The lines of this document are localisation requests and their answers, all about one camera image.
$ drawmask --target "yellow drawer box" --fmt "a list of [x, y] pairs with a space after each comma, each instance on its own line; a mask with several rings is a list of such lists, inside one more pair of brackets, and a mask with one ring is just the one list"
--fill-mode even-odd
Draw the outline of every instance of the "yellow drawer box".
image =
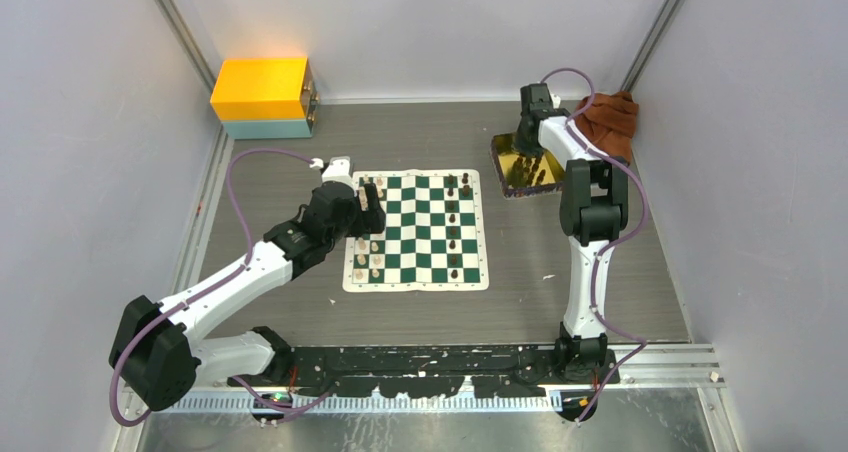
[[317, 102], [305, 57], [225, 60], [209, 100], [221, 121], [306, 119]]

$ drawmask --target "white wall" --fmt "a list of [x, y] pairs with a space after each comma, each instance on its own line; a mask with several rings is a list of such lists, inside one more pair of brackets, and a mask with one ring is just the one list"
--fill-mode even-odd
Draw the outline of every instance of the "white wall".
[[323, 97], [343, 100], [518, 100], [566, 65], [617, 91], [662, 1], [176, 0], [214, 70], [306, 54]]
[[0, 449], [99, 450], [121, 312], [169, 292], [217, 126], [153, 0], [0, 0], [0, 31]]
[[749, 450], [845, 450], [846, 0], [686, 0], [635, 148], [696, 339]]

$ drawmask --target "green and white chessboard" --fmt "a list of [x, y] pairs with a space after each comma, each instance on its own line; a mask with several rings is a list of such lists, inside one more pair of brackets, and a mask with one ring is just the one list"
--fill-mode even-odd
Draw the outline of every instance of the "green and white chessboard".
[[[463, 183], [464, 174], [468, 174], [467, 184]], [[360, 185], [372, 182], [381, 191], [386, 230], [347, 240], [344, 290], [489, 287], [480, 174], [476, 170], [356, 172], [353, 179]]]

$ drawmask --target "wood grain surface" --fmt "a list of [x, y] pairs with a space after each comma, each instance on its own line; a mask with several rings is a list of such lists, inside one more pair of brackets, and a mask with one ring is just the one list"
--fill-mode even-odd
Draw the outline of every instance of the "wood grain surface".
[[[348, 155], [358, 170], [478, 170], [491, 285], [478, 292], [347, 293], [344, 250], [337, 247], [324, 263], [234, 314], [213, 336], [266, 325], [293, 345], [554, 340], [568, 303], [570, 270], [568, 241], [557, 218], [559, 195], [504, 199], [489, 155], [492, 136], [513, 131], [518, 118], [517, 103], [335, 105], [319, 110], [312, 139], [236, 142], [234, 155], [282, 147], [325, 160]], [[254, 239], [294, 216], [319, 184], [315, 171], [276, 154], [247, 157], [233, 173]], [[630, 198], [628, 228], [642, 214], [632, 185]], [[241, 226], [223, 194], [202, 277], [244, 251]], [[554, 277], [544, 280], [548, 275]], [[608, 318], [632, 333], [689, 340], [653, 222], [615, 250], [606, 307]]]

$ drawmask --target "brown cloth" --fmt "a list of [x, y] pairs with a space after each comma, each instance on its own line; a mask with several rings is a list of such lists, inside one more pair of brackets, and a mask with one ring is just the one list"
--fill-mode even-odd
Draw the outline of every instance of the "brown cloth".
[[[586, 97], [577, 108], [586, 105]], [[633, 102], [630, 92], [614, 95], [595, 94], [589, 110], [577, 117], [577, 128], [595, 147], [612, 157], [620, 156], [633, 162], [630, 139], [636, 133], [636, 114], [639, 104]]]

